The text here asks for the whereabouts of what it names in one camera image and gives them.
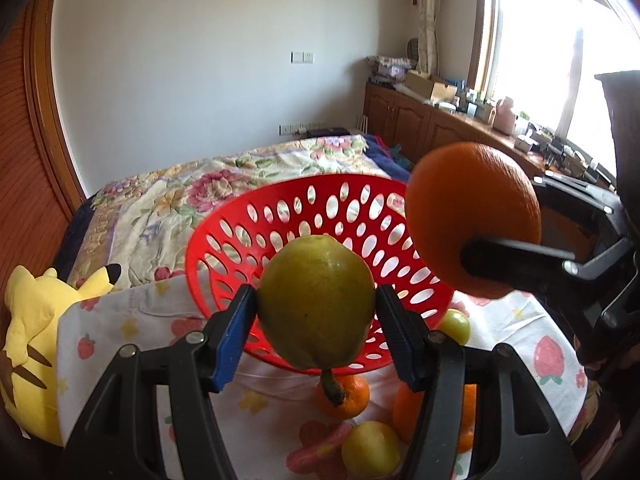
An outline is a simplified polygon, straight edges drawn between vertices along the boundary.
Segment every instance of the window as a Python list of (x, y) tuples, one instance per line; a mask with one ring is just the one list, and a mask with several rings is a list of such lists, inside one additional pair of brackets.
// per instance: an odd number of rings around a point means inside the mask
[(616, 172), (599, 73), (640, 69), (640, 38), (595, 0), (496, 0), (487, 95), (576, 144)]

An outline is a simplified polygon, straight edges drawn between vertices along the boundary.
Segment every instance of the green fruit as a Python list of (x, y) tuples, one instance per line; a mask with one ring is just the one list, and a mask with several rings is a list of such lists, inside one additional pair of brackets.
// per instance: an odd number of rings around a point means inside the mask
[(390, 475), (400, 463), (398, 436), (382, 422), (363, 422), (342, 444), (342, 461), (352, 478), (369, 480)]
[(258, 319), (273, 349), (291, 366), (323, 370), (327, 397), (342, 393), (331, 368), (362, 350), (375, 310), (373, 277), (364, 260), (325, 235), (296, 238), (267, 264), (258, 290)]
[(436, 330), (445, 333), (459, 345), (466, 345), (471, 336), (471, 324), (462, 312), (455, 308), (450, 308), (442, 317)]

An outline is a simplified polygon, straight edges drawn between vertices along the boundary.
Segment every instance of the pink bottle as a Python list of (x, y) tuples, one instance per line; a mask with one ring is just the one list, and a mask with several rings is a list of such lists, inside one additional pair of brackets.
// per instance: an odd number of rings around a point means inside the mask
[(507, 135), (513, 135), (516, 127), (516, 114), (513, 113), (512, 108), (513, 99), (510, 97), (501, 99), (495, 107), (494, 128)]

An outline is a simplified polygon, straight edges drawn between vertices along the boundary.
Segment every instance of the pear stem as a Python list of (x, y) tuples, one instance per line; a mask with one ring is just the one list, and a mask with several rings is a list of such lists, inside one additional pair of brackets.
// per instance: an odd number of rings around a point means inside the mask
[(322, 386), (322, 392), (324, 396), (329, 399), (336, 408), (344, 402), (345, 393), (337, 383), (334, 377), (334, 373), (329, 370), (322, 370), (320, 374), (320, 385)]

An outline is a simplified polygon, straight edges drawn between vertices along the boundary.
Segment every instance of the cardboard box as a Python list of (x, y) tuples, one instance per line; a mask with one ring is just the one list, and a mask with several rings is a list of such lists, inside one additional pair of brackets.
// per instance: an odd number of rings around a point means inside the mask
[(456, 96), (456, 91), (458, 90), (457, 87), (446, 84), (437, 76), (419, 73), (415, 70), (409, 70), (404, 84), (414, 92), (418, 92), (418, 94), (434, 102), (450, 102)]

